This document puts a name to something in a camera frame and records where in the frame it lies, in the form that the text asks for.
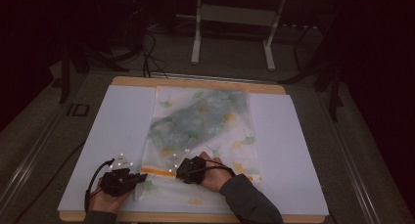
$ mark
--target sleeve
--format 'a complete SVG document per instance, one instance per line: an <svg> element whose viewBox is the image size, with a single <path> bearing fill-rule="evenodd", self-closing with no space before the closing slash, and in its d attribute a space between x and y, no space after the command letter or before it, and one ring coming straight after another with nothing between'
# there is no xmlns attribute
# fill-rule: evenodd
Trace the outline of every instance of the sleeve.
<svg viewBox="0 0 415 224"><path fill-rule="evenodd" d="M104 211L86 212L83 224L115 224L116 214Z"/></svg>
<svg viewBox="0 0 415 224"><path fill-rule="evenodd" d="M278 208L244 174L228 180L219 193L241 223L284 223Z"/></svg>

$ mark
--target table top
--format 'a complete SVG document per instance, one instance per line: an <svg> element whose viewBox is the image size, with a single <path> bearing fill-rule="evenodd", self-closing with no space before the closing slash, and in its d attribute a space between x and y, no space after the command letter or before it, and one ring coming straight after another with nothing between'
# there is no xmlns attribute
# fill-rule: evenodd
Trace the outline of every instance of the table top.
<svg viewBox="0 0 415 224"><path fill-rule="evenodd" d="M154 79L154 78L150 79L150 78L120 76L120 77L116 77L113 80L112 85L114 86L142 86L142 87L156 87L160 85L168 85L168 86L181 86L181 87L246 90L249 93L259 93L259 94L273 94L273 95L285 95L286 94L285 89L279 85L264 85L264 84L251 84L251 83L225 82L225 81L201 81L201 80ZM67 210L66 209L66 210L59 210L59 211L60 211L61 219L65 221L82 221L85 215L83 210ZM304 223L304 222L321 223L324 221L325 215L308 215L308 214L306 215L296 215L296 214L285 215L283 214L283 219L286 223ZM135 212L135 211L121 211L118 214L117 220L123 221L123 222L134 222L134 221L136 222L137 220L139 220L140 222L194 222L194 223L196 222L211 222L211 223L239 222L236 219L236 217L231 213L229 214L228 213L215 213L215 214L189 213L189 212L187 213L180 213L180 212L162 213L162 212Z"/></svg>

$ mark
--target gray cloth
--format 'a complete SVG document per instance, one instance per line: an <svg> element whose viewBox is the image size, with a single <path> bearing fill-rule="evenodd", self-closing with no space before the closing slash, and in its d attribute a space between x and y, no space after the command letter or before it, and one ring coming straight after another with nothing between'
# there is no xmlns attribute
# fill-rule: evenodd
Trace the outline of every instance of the gray cloth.
<svg viewBox="0 0 415 224"><path fill-rule="evenodd" d="M244 174L229 179L219 193L242 223L284 223L278 208ZM113 213L88 211L83 223L114 224L115 220Z"/></svg>

